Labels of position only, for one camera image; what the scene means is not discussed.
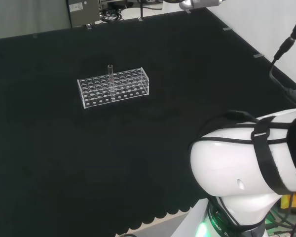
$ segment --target wall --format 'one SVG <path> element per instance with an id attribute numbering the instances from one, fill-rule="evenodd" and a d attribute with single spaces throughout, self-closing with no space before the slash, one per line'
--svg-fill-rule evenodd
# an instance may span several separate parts
<path id="1" fill-rule="evenodd" d="M 0 0 L 0 39 L 64 28 L 66 0 Z"/>
<path id="2" fill-rule="evenodd" d="M 226 0 L 209 9 L 270 61 L 296 23 L 296 0 Z M 296 43 L 275 65 L 296 82 Z"/>

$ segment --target test tube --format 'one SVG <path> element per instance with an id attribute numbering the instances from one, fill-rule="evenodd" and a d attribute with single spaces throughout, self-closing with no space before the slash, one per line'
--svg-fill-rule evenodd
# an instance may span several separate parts
<path id="1" fill-rule="evenodd" d="M 114 90 L 114 75 L 113 75 L 113 65 L 108 65 L 108 72 L 110 76 L 110 94 L 111 94 L 111 99 L 115 100 L 115 90 Z"/>

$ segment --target black cloth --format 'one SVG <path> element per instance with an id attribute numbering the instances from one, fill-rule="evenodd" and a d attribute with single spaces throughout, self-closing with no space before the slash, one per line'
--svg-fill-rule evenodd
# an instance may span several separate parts
<path id="1" fill-rule="evenodd" d="M 1 39 L 0 237 L 112 237 L 204 198 L 188 157 L 202 123 L 293 107 L 224 27 L 201 9 Z M 108 64 L 143 67 L 150 95 L 83 109 L 76 80 Z"/>

